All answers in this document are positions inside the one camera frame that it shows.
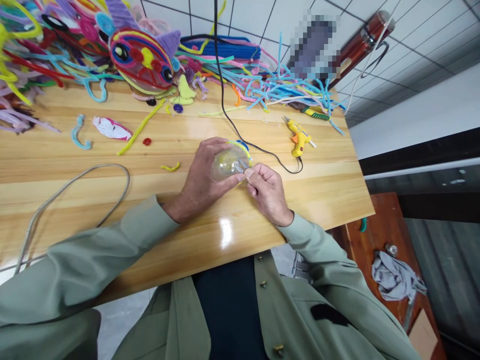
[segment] clear plastic ball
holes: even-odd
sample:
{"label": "clear plastic ball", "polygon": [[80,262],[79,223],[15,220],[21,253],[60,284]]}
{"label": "clear plastic ball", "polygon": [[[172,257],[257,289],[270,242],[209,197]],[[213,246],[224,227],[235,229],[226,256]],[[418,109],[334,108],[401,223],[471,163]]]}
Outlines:
{"label": "clear plastic ball", "polygon": [[239,143],[231,142],[231,148],[215,156],[211,165],[211,177],[222,181],[234,174],[243,173],[250,166],[250,155]]}

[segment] glue gun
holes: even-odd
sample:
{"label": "glue gun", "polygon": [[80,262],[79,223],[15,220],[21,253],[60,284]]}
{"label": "glue gun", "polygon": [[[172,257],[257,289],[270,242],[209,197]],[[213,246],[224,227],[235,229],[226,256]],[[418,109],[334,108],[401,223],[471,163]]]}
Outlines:
{"label": "glue gun", "polygon": [[291,154],[295,158],[299,158],[302,156],[304,152],[304,146],[305,143],[310,143],[314,148],[317,147],[317,145],[314,144],[312,141],[312,137],[308,135],[300,125],[297,124],[295,120],[290,120],[288,117],[284,116],[286,125],[288,128],[291,130],[292,133],[295,135],[291,137],[292,141],[296,144],[295,149],[291,152]]}

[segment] gray cable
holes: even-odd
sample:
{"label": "gray cable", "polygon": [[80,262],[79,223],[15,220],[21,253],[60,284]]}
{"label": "gray cable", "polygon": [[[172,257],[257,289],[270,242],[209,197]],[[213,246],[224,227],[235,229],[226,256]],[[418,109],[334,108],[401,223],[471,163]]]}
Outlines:
{"label": "gray cable", "polygon": [[127,194],[127,190],[129,189],[129,185],[130,185],[130,173],[129,171],[127,170],[127,168],[125,168],[124,166],[122,165],[119,165],[119,164],[102,164],[102,165],[95,165],[95,166],[92,166],[91,168],[85,170],[84,172],[82,172],[80,175],[78,176],[75,176],[72,180],[70,180],[69,182],[67,182],[65,185],[63,185],[60,190],[58,190],[55,194],[53,194],[47,201],[45,201],[38,209],[37,211],[35,211],[35,213],[33,214],[33,216],[31,217],[31,220],[30,220],[30,223],[28,224],[28,228],[27,228],[27,231],[26,231],[26,235],[25,235],[25,240],[23,242],[23,246],[21,248],[21,253],[20,253],[20,256],[18,257],[18,262],[16,265],[13,265],[13,266],[9,266],[9,267],[5,267],[3,269],[0,269],[0,273],[1,272],[4,272],[6,270],[10,270],[12,268],[15,268],[15,271],[13,273],[13,275],[17,275],[19,272],[20,272],[20,268],[22,267],[23,264],[28,264],[28,263],[31,263],[35,260],[38,260],[38,259],[41,259],[41,258],[44,258],[45,256],[47,256],[47,254],[44,254],[44,255],[40,255],[40,256],[37,256],[33,259],[30,259],[30,260],[27,260],[27,261],[23,261],[24,259],[24,256],[25,256],[25,253],[27,252],[28,248],[29,248],[29,244],[30,244],[30,235],[31,235],[31,232],[33,230],[33,228],[35,227],[35,224],[37,222],[37,218],[40,216],[40,214],[45,210],[45,208],[47,208],[66,188],[68,188],[73,182],[75,182],[76,180],[80,179],[82,176],[88,174],[89,172],[91,172],[92,170],[95,170],[95,169],[98,169],[98,168],[104,168],[104,167],[110,167],[110,166],[113,166],[113,167],[117,167],[117,168],[120,168],[122,169],[123,171],[125,171],[125,174],[126,174],[126,184],[125,184],[125,189],[123,190],[123,193],[121,194],[120,198],[118,199],[118,201],[115,203],[115,205],[113,205],[113,207],[110,209],[110,211],[105,215],[105,217],[98,223],[98,225],[96,226],[96,228],[98,228],[100,225],[102,225],[105,220],[107,220],[107,218],[110,216],[111,213],[114,212],[114,210],[117,208],[117,206],[122,202],[122,200],[125,198],[125,195]]}

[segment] red cylinder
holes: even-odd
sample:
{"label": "red cylinder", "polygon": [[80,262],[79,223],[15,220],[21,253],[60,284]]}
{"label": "red cylinder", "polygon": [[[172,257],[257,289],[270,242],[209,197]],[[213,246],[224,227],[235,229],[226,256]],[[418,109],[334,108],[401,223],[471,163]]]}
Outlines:
{"label": "red cylinder", "polygon": [[[354,67],[356,67],[374,49],[375,42],[382,33],[385,24],[390,18],[390,13],[385,10],[377,11],[370,20],[346,43],[340,50],[340,77],[334,79],[329,89],[334,87]],[[382,40],[395,29],[395,20],[388,24]]]}

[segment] dark shirt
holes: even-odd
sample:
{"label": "dark shirt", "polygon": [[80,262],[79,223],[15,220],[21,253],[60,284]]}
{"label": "dark shirt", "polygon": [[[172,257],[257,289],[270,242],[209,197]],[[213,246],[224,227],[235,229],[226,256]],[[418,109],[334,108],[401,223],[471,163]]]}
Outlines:
{"label": "dark shirt", "polygon": [[210,360],[268,360],[260,326],[254,257],[192,276],[211,338]]}

